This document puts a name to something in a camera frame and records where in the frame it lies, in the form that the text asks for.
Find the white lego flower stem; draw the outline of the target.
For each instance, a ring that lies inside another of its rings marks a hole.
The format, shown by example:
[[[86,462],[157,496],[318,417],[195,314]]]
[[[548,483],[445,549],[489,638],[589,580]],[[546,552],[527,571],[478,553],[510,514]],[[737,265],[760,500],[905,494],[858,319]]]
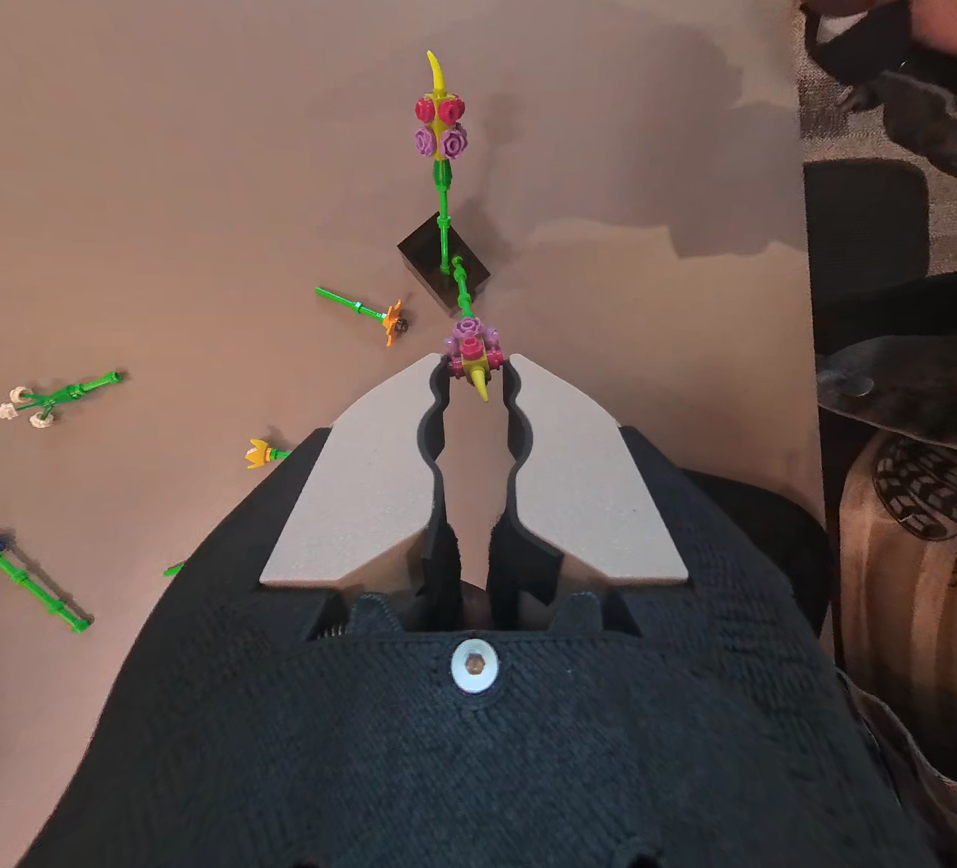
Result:
[[[8,400],[2,402],[1,419],[15,420],[20,414],[29,412],[30,425],[44,430],[54,424],[55,413],[63,405],[78,402],[104,387],[123,383],[125,378],[122,372],[106,372],[95,380],[68,384],[48,393],[18,386],[9,392]]]

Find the black lego vase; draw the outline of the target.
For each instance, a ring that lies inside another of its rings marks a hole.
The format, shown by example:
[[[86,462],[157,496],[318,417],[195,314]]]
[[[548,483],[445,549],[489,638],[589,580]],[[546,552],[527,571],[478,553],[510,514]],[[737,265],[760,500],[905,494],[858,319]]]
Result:
[[[460,291],[452,275],[440,272],[439,213],[434,212],[413,232],[400,241],[397,249],[404,264],[425,288],[427,293],[449,316],[461,312]],[[488,268],[461,239],[455,228],[448,231],[449,257],[459,256],[466,274],[466,287],[472,298],[480,295],[490,279]]]

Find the orange lego sunflower stem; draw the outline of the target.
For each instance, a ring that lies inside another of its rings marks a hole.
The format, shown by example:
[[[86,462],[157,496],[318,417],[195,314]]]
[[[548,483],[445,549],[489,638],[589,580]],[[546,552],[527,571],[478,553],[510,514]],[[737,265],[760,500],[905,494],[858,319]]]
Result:
[[[374,320],[386,333],[386,346],[391,348],[396,340],[409,330],[409,321],[403,315],[402,302],[388,306],[385,311],[377,311],[360,300],[352,300],[326,288],[315,288],[315,294],[325,300],[342,306],[357,316]]]

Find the person's dark denim jacket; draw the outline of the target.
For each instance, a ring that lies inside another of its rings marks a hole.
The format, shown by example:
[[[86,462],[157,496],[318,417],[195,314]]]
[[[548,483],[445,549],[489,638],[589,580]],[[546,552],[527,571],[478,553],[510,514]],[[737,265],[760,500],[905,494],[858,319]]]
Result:
[[[956,447],[956,274],[813,307],[822,409]]]

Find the pink purple lego flower spike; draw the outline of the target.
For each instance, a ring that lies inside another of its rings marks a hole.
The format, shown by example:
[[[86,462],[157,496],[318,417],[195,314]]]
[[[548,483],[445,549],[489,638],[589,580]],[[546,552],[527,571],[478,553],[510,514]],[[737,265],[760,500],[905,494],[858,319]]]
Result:
[[[463,258],[451,258],[452,279],[458,288],[460,318],[445,340],[451,377],[467,381],[483,402],[489,401],[492,373],[502,369],[506,357],[494,326],[485,324],[474,312],[468,274]]]
[[[464,100],[448,89],[442,67],[431,50],[427,52],[427,59],[433,84],[432,89],[420,97],[414,106],[418,122],[414,146],[420,156],[432,162],[433,182],[438,197],[439,271],[448,277],[452,274],[449,213],[452,163],[467,149],[468,134],[461,123],[465,113]]]

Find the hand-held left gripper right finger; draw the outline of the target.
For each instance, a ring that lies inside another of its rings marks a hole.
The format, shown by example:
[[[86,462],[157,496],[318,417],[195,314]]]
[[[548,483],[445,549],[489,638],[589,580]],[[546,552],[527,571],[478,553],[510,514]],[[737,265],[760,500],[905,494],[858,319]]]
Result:
[[[629,450],[591,396],[515,353],[503,367],[513,467],[489,544],[500,630],[541,630],[569,595],[677,587],[688,567]]]

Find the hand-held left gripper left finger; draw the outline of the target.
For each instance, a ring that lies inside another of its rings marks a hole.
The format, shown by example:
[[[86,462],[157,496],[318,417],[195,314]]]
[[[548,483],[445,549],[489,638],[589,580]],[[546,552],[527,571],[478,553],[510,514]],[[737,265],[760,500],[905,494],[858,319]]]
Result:
[[[348,604],[377,593],[413,628],[461,627],[461,555],[437,466],[448,362],[426,354],[333,421],[261,586],[327,589]]]

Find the person's right forearm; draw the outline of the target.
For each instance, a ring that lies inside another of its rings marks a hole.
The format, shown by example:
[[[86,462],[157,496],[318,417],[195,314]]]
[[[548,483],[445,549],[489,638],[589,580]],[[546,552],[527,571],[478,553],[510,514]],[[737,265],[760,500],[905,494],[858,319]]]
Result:
[[[848,89],[837,104],[847,113],[881,109],[888,139],[956,176],[955,85],[927,71],[901,69]]]

